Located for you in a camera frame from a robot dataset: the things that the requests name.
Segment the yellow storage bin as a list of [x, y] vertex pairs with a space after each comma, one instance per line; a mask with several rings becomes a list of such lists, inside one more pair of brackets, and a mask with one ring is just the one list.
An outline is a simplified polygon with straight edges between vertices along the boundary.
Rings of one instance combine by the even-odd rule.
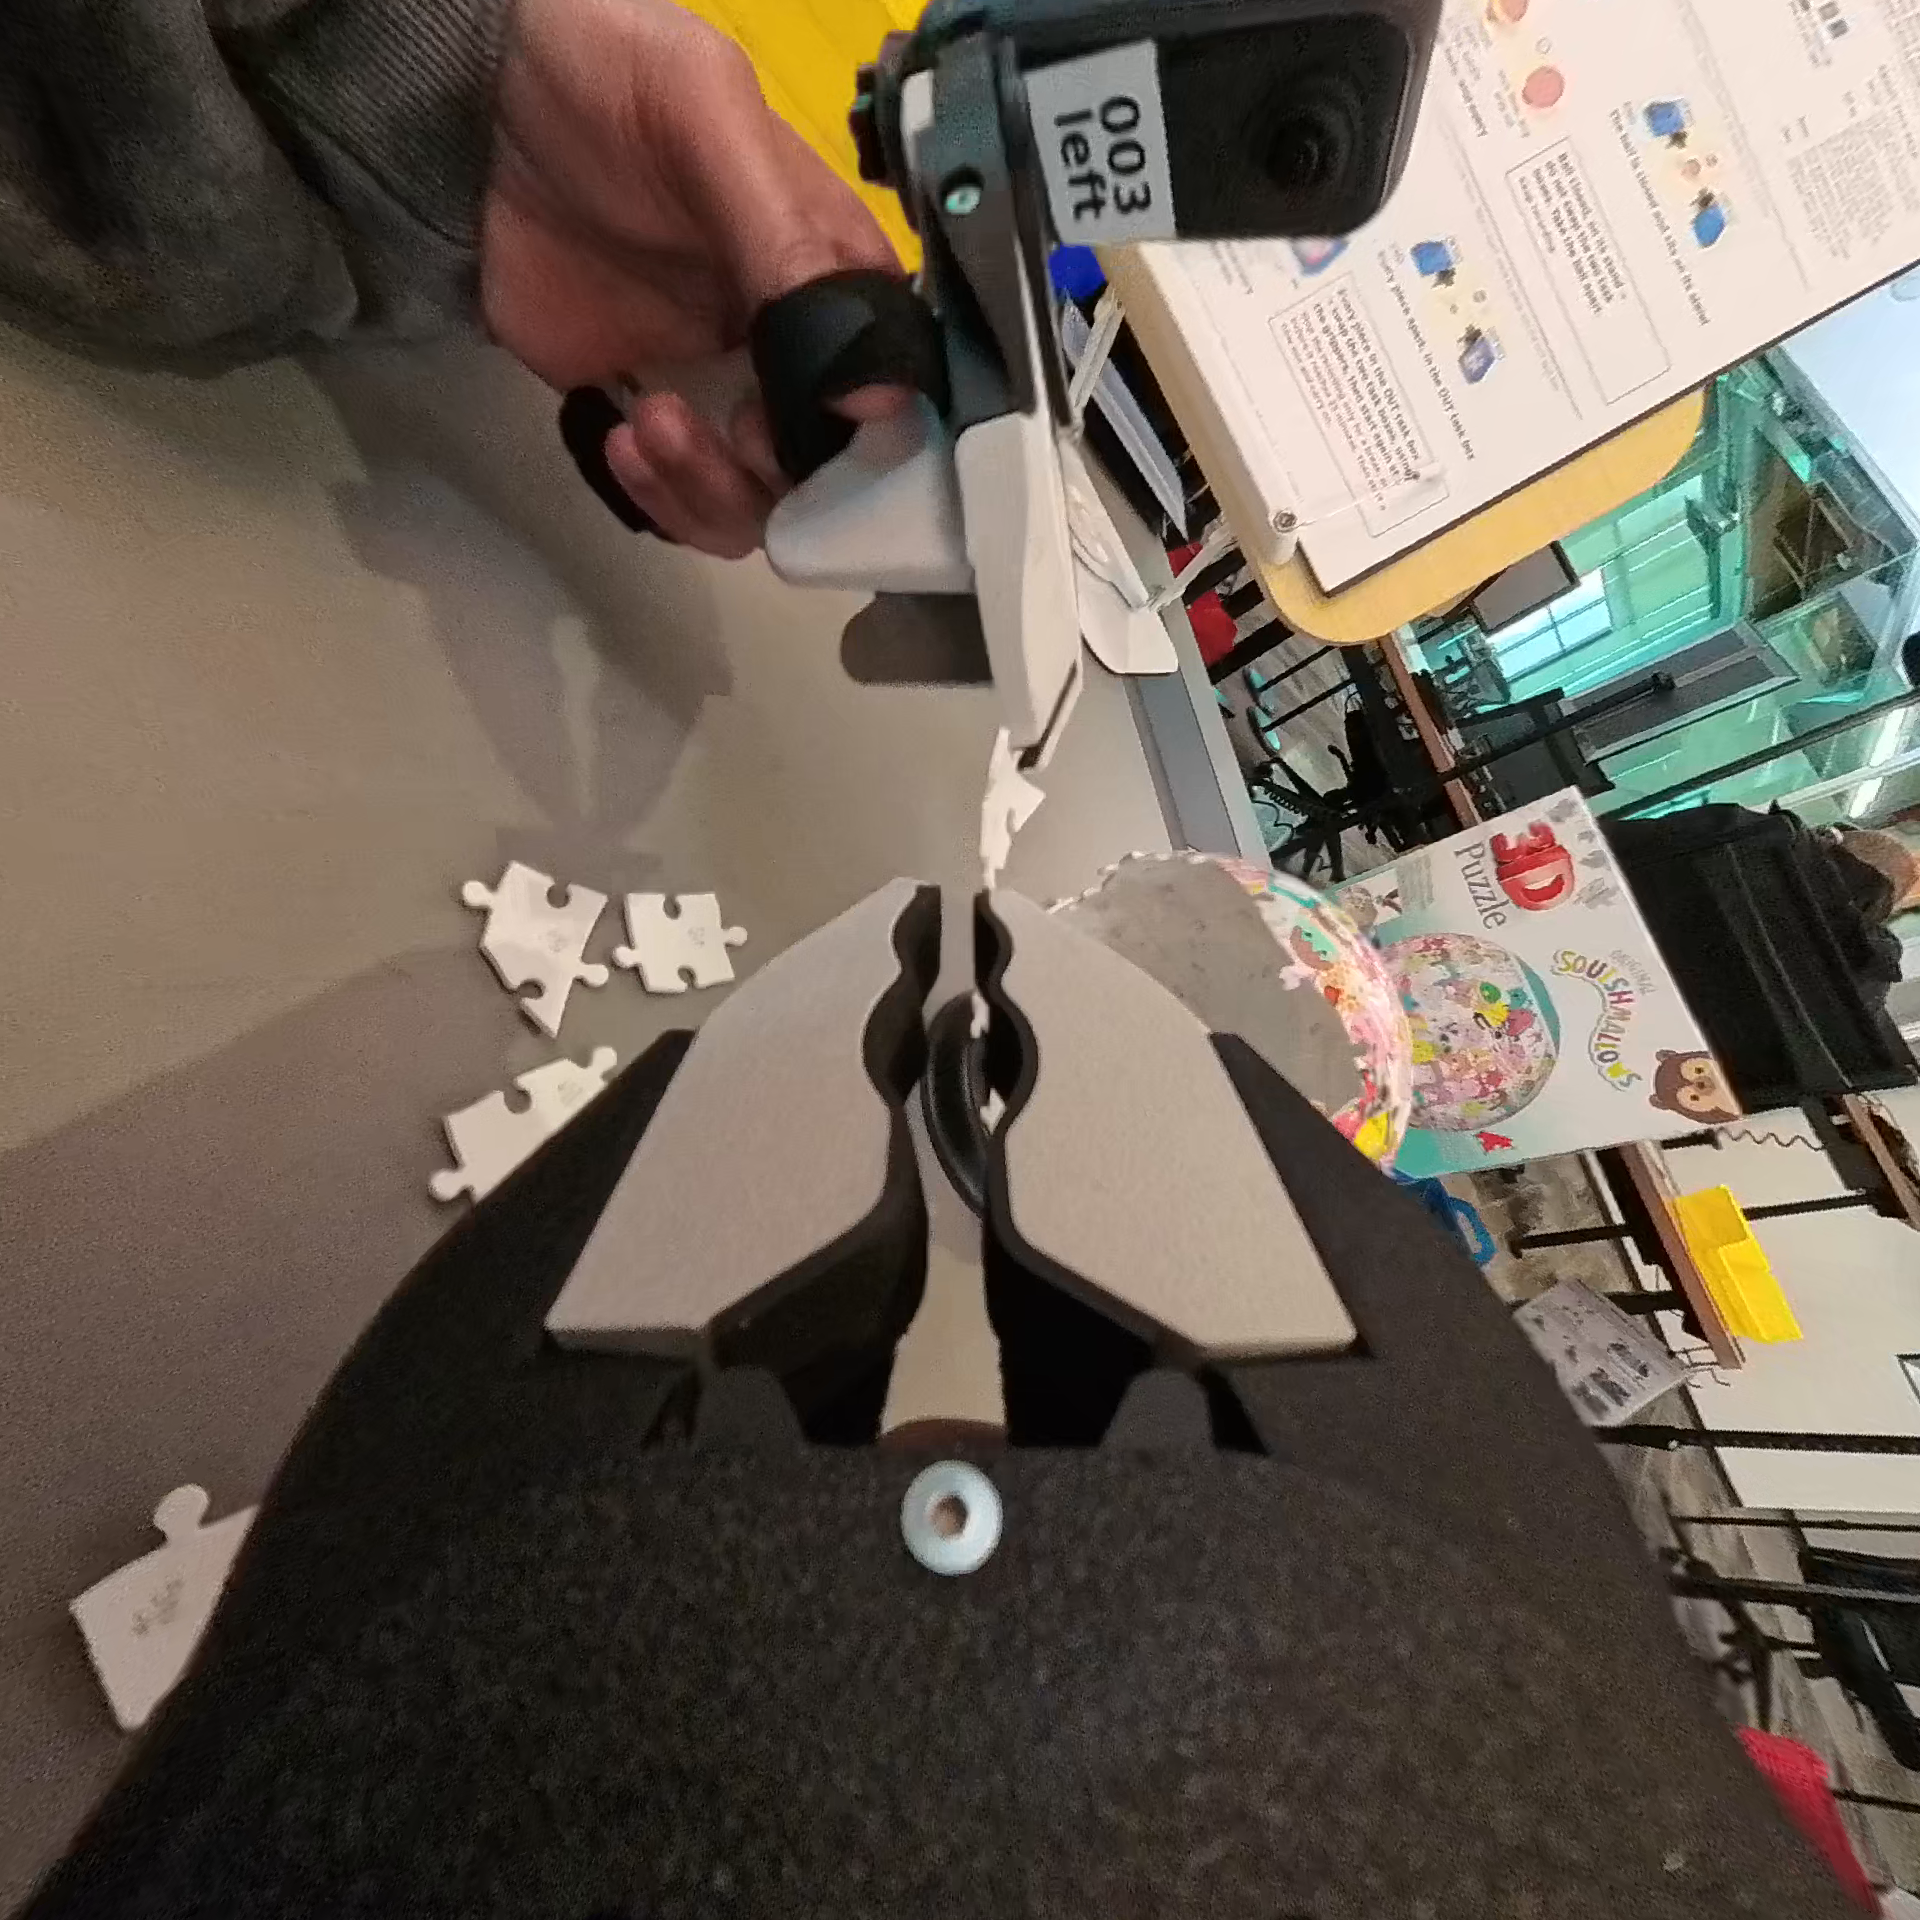
[[861, 181], [848, 125], [857, 69], [891, 33], [920, 23], [914, 3], [684, 3], [739, 43], [768, 105], [855, 190], [904, 268], [921, 269], [921, 241], [891, 190]]
[[1677, 1194], [1671, 1211], [1721, 1323], [1738, 1340], [1791, 1343], [1805, 1337], [1754, 1221], [1725, 1187]]

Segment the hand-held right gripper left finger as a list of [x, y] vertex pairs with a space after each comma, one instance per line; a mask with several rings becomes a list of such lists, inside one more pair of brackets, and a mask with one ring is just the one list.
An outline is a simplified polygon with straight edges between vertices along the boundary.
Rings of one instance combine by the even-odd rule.
[[905, 1111], [945, 899], [889, 881], [737, 985], [690, 1039], [546, 1314], [570, 1350], [761, 1370], [810, 1439], [877, 1435], [928, 1274]]

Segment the colourful 3D puzzle ball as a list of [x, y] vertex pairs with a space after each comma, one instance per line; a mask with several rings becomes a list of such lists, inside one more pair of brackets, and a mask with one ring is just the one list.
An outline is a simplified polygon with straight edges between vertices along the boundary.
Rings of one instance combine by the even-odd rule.
[[1403, 1150], [1413, 1036], [1354, 915], [1308, 881], [1207, 853], [1136, 853], [1050, 913], [1236, 1036], [1380, 1172]]

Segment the black office chair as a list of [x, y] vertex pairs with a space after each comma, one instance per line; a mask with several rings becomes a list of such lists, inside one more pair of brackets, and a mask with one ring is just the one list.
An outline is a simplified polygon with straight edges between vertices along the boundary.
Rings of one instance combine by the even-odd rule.
[[1893, 884], [1787, 806], [1601, 815], [1736, 1114], [1915, 1086]]

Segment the white puzzle piece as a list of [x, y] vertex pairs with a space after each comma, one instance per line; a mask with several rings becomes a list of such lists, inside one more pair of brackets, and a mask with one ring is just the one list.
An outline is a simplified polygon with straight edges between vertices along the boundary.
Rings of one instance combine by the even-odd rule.
[[124, 1734], [144, 1731], [192, 1666], [257, 1521], [257, 1503], [219, 1521], [209, 1506], [196, 1483], [170, 1490], [151, 1514], [156, 1545], [68, 1605]]
[[620, 915], [626, 937], [608, 962], [633, 974], [644, 991], [712, 991], [733, 983], [733, 950], [751, 932], [730, 924], [716, 894], [629, 892]]
[[513, 859], [497, 882], [465, 881], [459, 899], [485, 919], [479, 949], [501, 987], [548, 1039], [561, 1036], [573, 990], [608, 985], [611, 966], [588, 954], [608, 897]]
[[1042, 787], [1023, 767], [1008, 726], [995, 734], [976, 806], [976, 886], [992, 894], [1010, 859], [1019, 829], [1044, 805]]

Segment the wooden table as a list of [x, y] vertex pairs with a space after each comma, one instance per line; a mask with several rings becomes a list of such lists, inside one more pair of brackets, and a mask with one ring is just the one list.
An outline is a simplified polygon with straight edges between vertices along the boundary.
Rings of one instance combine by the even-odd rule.
[[1643, 1267], [1664, 1277], [1656, 1286], [1667, 1299], [1661, 1313], [1675, 1313], [1724, 1372], [1741, 1372], [1741, 1342], [1724, 1322], [1708, 1275], [1692, 1252], [1677, 1213], [1677, 1188], [1657, 1148], [1650, 1143], [1602, 1148], [1597, 1167], [1621, 1213], [1628, 1244]]

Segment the cardboard box with printed sheet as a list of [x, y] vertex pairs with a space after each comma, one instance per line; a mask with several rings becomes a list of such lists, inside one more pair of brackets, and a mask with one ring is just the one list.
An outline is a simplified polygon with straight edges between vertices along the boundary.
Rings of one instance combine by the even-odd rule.
[[1915, 3], [1485, 3], [1355, 236], [1103, 262], [1264, 602], [1368, 645], [1647, 491], [1717, 374], [1915, 257]]

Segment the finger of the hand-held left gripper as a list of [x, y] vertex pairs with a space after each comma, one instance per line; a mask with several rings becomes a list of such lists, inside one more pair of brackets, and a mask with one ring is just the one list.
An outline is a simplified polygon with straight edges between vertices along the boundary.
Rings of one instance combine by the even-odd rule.
[[1056, 751], [1084, 683], [1084, 631], [1052, 422], [1007, 414], [967, 428], [954, 451], [967, 559], [1000, 721], [1016, 767]]

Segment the white board stand base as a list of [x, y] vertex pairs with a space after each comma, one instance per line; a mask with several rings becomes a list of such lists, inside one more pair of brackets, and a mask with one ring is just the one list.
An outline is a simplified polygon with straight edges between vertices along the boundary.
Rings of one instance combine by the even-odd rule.
[[1156, 678], [1180, 665], [1164, 615], [1207, 565], [1236, 551], [1236, 542], [1233, 529], [1216, 519], [1202, 532], [1195, 556], [1180, 565], [1165, 585], [1152, 585], [1122, 540], [1096, 479], [1089, 417], [1107, 420], [1120, 445], [1122, 466], [1145, 482], [1173, 530], [1180, 534], [1188, 530], [1177, 461], [1122, 372], [1114, 369], [1122, 323], [1122, 301], [1112, 283], [1099, 290], [1090, 318], [1073, 297], [1061, 305], [1069, 420], [1059, 437], [1059, 458], [1084, 645], [1115, 676]]

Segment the colourful puzzle box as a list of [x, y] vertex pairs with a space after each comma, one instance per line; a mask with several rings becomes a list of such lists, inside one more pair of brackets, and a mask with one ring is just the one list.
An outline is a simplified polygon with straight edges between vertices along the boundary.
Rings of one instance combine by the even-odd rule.
[[1336, 889], [1411, 1033], [1397, 1172], [1436, 1179], [1738, 1122], [1576, 787]]

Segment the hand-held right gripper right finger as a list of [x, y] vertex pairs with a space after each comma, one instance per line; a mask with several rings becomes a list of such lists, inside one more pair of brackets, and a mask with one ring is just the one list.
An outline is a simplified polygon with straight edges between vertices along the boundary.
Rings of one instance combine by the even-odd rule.
[[989, 1131], [983, 1279], [1007, 1439], [1263, 1453], [1241, 1372], [1361, 1335], [1279, 1146], [1349, 1151], [1236, 1036], [1010, 886], [976, 899]]

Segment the red storage bin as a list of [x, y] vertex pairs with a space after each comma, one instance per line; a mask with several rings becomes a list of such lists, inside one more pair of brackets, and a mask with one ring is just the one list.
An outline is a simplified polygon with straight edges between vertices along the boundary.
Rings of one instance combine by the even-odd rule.
[[1833, 1775], [1824, 1758], [1795, 1738], [1755, 1726], [1741, 1726], [1736, 1732], [1791, 1823], [1833, 1871], [1845, 1894], [1864, 1914], [1882, 1916], [1882, 1890], [1869, 1879], [1843, 1823]]

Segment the black ball stand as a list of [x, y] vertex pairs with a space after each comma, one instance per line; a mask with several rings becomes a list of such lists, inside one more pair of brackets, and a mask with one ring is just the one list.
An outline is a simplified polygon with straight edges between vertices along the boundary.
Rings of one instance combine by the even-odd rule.
[[975, 1217], [987, 1211], [989, 1079], [971, 1003], [948, 998], [928, 1027], [920, 1101], [928, 1146], [948, 1187]]

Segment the person's left hand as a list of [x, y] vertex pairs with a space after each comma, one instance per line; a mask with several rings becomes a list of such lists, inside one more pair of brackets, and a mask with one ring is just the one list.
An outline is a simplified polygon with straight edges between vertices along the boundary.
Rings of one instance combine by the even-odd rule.
[[633, 388], [608, 471], [660, 537], [746, 559], [789, 482], [757, 397], [675, 388], [834, 273], [905, 274], [852, 187], [767, 103], [740, 45], [677, 4], [516, 4], [497, 76], [480, 297], [559, 394]]

